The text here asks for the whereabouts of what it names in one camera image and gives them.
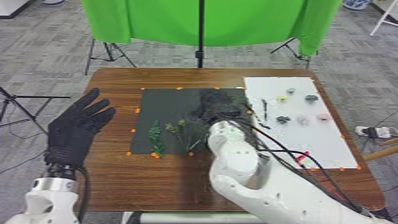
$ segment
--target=black mat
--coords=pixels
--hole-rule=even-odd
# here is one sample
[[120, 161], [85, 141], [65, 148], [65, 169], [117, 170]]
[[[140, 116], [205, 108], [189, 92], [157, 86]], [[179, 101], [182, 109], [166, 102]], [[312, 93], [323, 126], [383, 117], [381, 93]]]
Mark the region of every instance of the black mat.
[[[191, 143], [196, 139], [204, 139], [207, 132], [207, 126], [200, 123], [193, 111], [196, 111], [200, 105], [200, 91], [202, 89], [152, 89], [141, 93], [141, 105], [138, 122], [134, 124], [134, 135], [131, 143], [133, 154], [149, 154], [152, 151], [152, 145], [149, 142], [149, 129], [154, 121], [159, 122], [161, 127], [161, 143], [164, 144], [164, 154], [186, 154], [184, 146], [180, 145], [173, 134], [164, 130], [164, 124], [175, 126], [177, 121], [186, 121], [188, 136], [191, 137]], [[221, 89], [230, 97], [232, 104], [241, 110], [241, 117], [248, 118], [244, 113], [244, 92], [239, 89]], [[205, 142], [193, 148], [193, 152], [205, 150]]]

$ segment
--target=green backdrop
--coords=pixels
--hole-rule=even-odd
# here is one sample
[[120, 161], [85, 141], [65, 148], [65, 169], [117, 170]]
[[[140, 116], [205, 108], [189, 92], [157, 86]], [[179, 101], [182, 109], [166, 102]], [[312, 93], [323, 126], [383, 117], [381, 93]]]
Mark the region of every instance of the green backdrop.
[[[300, 40], [300, 54], [317, 50], [340, 0], [205, 0], [205, 46]], [[196, 45], [198, 0], [83, 0], [92, 36]]]

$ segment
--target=light stand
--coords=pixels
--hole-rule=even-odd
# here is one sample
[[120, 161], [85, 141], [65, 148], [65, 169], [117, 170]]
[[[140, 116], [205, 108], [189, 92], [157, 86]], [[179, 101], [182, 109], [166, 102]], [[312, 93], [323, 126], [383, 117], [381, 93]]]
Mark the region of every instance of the light stand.
[[289, 49], [291, 53], [292, 53], [294, 58], [296, 58], [300, 61], [305, 61], [305, 62], [307, 62], [307, 64], [305, 64], [305, 69], [308, 69], [310, 57], [307, 56], [307, 58], [305, 58], [305, 56], [298, 55], [298, 54], [294, 53], [291, 47], [289, 47], [289, 43], [292, 42], [294, 39], [296, 39], [296, 38], [289, 38], [289, 40], [284, 42], [284, 44], [273, 49], [273, 51], [269, 52], [269, 54], [273, 54], [273, 53], [282, 49], [282, 47], [285, 47], [285, 48]]
[[202, 68], [204, 59], [204, 12], [205, 12], [205, 0], [198, 0], [198, 49], [195, 51], [196, 68]]
[[[40, 129], [40, 132], [44, 134], [47, 134], [45, 133], [45, 129], [42, 128], [42, 126], [37, 123], [37, 116], [38, 116], [38, 114], [40, 114], [40, 112], [42, 112], [42, 110], [45, 108], [45, 105], [49, 104], [51, 100], [53, 99], [69, 99], [70, 97], [67, 97], [67, 96], [15, 96], [15, 95], [10, 95], [6, 93], [6, 91], [5, 91], [5, 89], [1, 87], [0, 87], [0, 95], [3, 95], [3, 97], [5, 97], [5, 99], [3, 99], [3, 108], [1, 108], [1, 112], [0, 112], [0, 128], [8, 126], [8, 125], [12, 125], [12, 124], [19, 124], [19, 123], [22, 123], [26, 121], [31, 121], [35, 126], [37, 126], [37, 128]], [[19, 102], [15, 101], [15, 99], [45, 99], [45, 102], [44, 102], [44, 104], [42, 104], [42, 106], [40, 106], [40, 108], [38, 108], [38, 110], [37, 110], [37, 112], [33, 114], [28, 112], [28, 110], [21, 106]], [[22, 114], [26, 115], [26, 118], [17, 120], [17, 121], [13, 121], [13, 122], [10, 122], [10, 123], [6, 123], [6, 124], [3, 124], [1, 121], [3, 121], [3, 116], [5, 116], [8, 103], [12, 103], [15, 108], [21, 110]]]
[[[115, 62], [118, 58], [125, 58], [127, 60], [127, 63], [131, 64], [131, 66], [136, 68], [134, 64], [133, 64], [133, 61], [124, 53], [124, 51], [120, 50], [120, 47], [115, 43], [104, 43], [102, 42], [102, 47], [104, 47], [104, 52], [106, 52], [106, 56], [108, 58], [97, 58], [97, 57], [92, 57], [92, 52], [93, 52], [93, 47], [95, 47], [95, 39], [92, 38], [90, 40], [90, 50], [88, 50], [88, 59], [86, 59], [86, 64], [85, 64], [85, 75], [88, 75], [88, 69], [90, 69], [90, 61], [92, 60], [102, 60], [106, 62]], [[113, 50], [118, 51], [120, 53], [120, 56], [118, 57], [113, 57]]]

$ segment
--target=carpet floor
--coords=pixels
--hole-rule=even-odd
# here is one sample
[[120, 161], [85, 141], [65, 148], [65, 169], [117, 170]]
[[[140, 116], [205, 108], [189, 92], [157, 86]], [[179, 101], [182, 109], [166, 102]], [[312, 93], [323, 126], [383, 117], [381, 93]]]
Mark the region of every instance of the carpet floor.
[[[376, 35], [369, 32], [379, 13], [369, 7], [353, 12], [339, 9], [319, 55], [312, 57], [310, 70], [337, 108], [344, 124], [372, 126], [398, 111], [398, 29], [383, 25]], [[58, 7], [35, 1], [12, 20], [0, 20], [0, 86], [12, 94], [79, 96], [90, 76], [83, 76], [90, 29], [77, 0]], [[303, 68], [303, 63], [278, 44], [205, 48], [207, 68]], [[134, 40], [120, 45], [138, 67], [195, 67], [193, 47]], [[95, 55], [102, 54], [97, 44]], [[125, 67], [125, 60], [93, 61], [90, 74], [99, 67]], [[42, 101], [22, 100], [29, 110]], [[53, 100], [42, 111], [38, 123], [45, 125], [65, 109], [70, 100]], [[12, 106], [5, 120], [21, 117]], [[379, 124], [398, 127], [398, 117]], [[0, 171], [33, 157], [45, 149], [45, 137], [31, 124], [0, 129]], [[356, 139], [362, 154], [381, 148], [372, 141]], [[398, 214], [398, 155], [367, 163], [379, 189], [385, 191], [385, 208]], [[24, 208], [24, 192], [42, 173], [42, 159], [0, 174], [0, 223]], [[120, 213], [88, 213], [86, 223], [118, 223]]]

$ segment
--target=white paper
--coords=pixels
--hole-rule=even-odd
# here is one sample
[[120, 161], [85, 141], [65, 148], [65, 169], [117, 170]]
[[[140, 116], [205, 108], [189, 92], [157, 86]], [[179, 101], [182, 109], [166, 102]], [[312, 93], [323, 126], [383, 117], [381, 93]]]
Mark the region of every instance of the white paper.
[[[294, 93], [291, 95], [285, 92], [289, 88], [294, 88]], [[269, 126], [271, 129], [264, 129], [257, 124], [255, 118], [252, 118], [255, 127], [276, 139], [289, 150], [301, 152], [308, 151], [308, 155], [317, 160], [323, 168], [355, 168], [356, 161], [344, 139], [340, 138], [342, 135], [316, 91], [312, 80], [305, 77], [246, 77], [244, 89], [252, 110], [262, 124]], [[307, 95], [317, 96], [319, 100], [314, 103], [305, 101]], [[284, 103], [276, 100], [278, 97], [287, 97]], [[266, 121], [260, 99], [264, 99], [268, 103]], [[326, 121], [317, 119], [319, 114], [328, 115], [330, 119]], [[285, 124], [276, 122], [275, 119], [278, 116], [289, 117], [291, 121]], [[307, 125], [298, 123], [298, 117], [305, 117], [308, 121]], [[280, 149], [268, 138], [260, 135], [257, 136], [266, 146], [271, 149]], [[292, 164], [292, 160], [285, 153], [278, 153], [278, 156]], [[316, 167], [308, 159], [303, 159], [301, 163], [307, 167]]]

